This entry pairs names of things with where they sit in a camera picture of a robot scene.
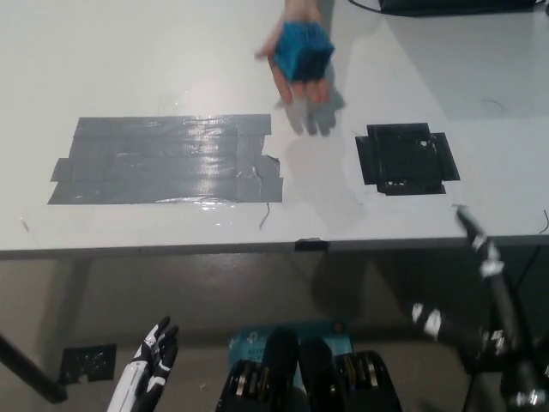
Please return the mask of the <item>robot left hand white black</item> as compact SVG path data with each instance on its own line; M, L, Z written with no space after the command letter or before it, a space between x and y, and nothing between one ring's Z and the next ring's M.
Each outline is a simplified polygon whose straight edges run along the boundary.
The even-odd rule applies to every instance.
M159 321L142 340L113 392L107 412L153 412L178 354L178 327L170 317Z

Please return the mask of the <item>person's bare hand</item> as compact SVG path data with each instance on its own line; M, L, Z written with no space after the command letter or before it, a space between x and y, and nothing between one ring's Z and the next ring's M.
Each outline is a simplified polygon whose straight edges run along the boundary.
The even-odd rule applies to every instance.
M293 97L306 97L313 104L324 103L329 100L329 83L325 77L310 82L289 82L274 60L275 47L285 22L305 21L321 24L323 22L322 18L323 14L318 6L318 1L285 1L281 17L274 25L272 33L255 53L256 59L266 59L268 61L274 84L278 89L282 102L287 105L292 104Z

